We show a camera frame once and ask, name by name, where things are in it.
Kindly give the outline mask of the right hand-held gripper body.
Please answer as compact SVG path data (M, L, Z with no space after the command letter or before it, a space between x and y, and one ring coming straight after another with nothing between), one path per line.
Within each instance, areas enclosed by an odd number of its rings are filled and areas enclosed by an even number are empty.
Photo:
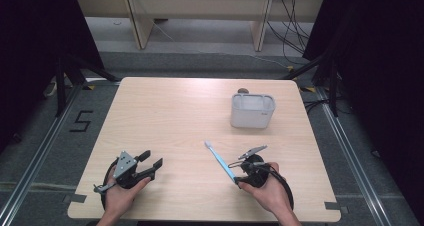
M236 177L248 177L247 184L260 188L268 179L268 175L271 173L271 166L266 163L264 159L259 155L259 152L266 149L266 145L251 148L244 154L238 157L238 160L234 163L229 164L229 168L240 167L246 176Z

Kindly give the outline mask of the black metal stand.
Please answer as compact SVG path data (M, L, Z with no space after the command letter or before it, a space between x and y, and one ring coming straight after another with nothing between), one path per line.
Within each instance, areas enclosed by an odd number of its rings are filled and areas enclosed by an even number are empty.
M329 50L326 50L301 68L282 77L282 80L292 80L314 67L316 67L316 71L312 78L312 83L315 86L322 86L325 82L329 83L329 107L333 116L337 117L337 63L335 56Z
M71 81L74 87L83 86L87 80L83 76L82 69L87 69L110 82L120 82L121 78L108 73L102 65L96 66L88 61L71 55L63 54L58 58L56 64L56 86L57 86L57 116L60 116L67 106L68 96L65 91L65 77Z

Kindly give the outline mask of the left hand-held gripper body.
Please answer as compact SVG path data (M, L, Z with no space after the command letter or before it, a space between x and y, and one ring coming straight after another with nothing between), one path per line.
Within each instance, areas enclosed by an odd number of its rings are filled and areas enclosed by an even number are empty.
M136 172L139 162L136 162L135 157L122 151L110 166L110 169L115 168L112 176L116 180L116 184L122 188L130 189L142 180L139 176L141 172Z

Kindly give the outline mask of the blue toothbrush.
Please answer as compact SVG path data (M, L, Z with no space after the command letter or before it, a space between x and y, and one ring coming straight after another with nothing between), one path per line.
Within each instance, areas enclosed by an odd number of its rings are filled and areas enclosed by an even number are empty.
M236 184L236 176L232 172L232 170L229 168L229 166L225 163L224 159L215 151L212 144L209 141L204 141L205 147L212 153L212 155L215 157L221 168L225 171L225 173L228 175L228 177L231 179L231 181Z

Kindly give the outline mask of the person's right hand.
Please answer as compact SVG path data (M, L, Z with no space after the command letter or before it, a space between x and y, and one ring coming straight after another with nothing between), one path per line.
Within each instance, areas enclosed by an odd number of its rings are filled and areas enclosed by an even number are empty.
M253 198L268 212L271 212L281 224L287 223L293 216L287 193L283 185L269 176L265 184L256 188L248 183L239 182L238 186L251 194Z

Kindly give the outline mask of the black curtain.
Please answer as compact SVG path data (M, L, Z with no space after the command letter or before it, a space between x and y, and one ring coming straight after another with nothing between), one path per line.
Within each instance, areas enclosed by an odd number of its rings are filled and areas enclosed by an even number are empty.
M351 104L424 225L424 0L324 0L304 57L324 52L350 6L338 72Z
M77 0L0 0L0 153L21 130L60 59L104 67Z

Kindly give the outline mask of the white plastic container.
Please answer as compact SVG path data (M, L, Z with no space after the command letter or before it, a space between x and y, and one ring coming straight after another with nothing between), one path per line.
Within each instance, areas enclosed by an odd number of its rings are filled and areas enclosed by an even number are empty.
M231 99L230 124L236 128L266 128L276 108L267 94L237 93Z

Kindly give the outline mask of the person's left hand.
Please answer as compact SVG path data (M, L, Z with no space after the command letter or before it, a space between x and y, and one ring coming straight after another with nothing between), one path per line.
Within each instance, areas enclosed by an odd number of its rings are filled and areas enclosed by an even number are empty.
M105 196L105 214L113 218L120 218L132 207L137 194L145 188L150 181L151 178L147 177L130 189L122 188L119 185L115 185L108 189Z

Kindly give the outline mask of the metal floor rail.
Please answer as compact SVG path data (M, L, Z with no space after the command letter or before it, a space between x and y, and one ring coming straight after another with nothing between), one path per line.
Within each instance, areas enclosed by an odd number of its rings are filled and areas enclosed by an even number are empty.
M322 87L318 87L316 92L320 100L326 100L326 103L323 105L323 110L376 225L393 226L380 197L361 165L339 118L335 115L334 110L330 108L330 97L326 95L325 90Z
M82 85L77 85L69 91L64 109L54 118L36 153L24 171L23 176L17 182L4 207L0 210L0 226L10 226L13 222L82 88Z

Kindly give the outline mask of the grey tape strip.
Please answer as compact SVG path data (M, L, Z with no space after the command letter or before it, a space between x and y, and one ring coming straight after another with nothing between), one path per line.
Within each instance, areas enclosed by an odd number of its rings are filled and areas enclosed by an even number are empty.
M63 202L64 203L71 203L71 202L84 203L85 200L86 200L86 198L87 198L86 195L81 195L81 194L67 194L63 198Z
M346 206L341 206L337 202L324 202L326 210L339 210L342 214L349 214L349 209Z

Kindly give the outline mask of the white object on floor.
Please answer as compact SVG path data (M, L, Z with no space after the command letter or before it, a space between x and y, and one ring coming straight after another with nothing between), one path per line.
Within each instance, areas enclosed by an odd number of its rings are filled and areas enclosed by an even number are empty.
M43 91L44 98L51 98L64 94L67 89L66 82L59 82L56 77L53 77Z

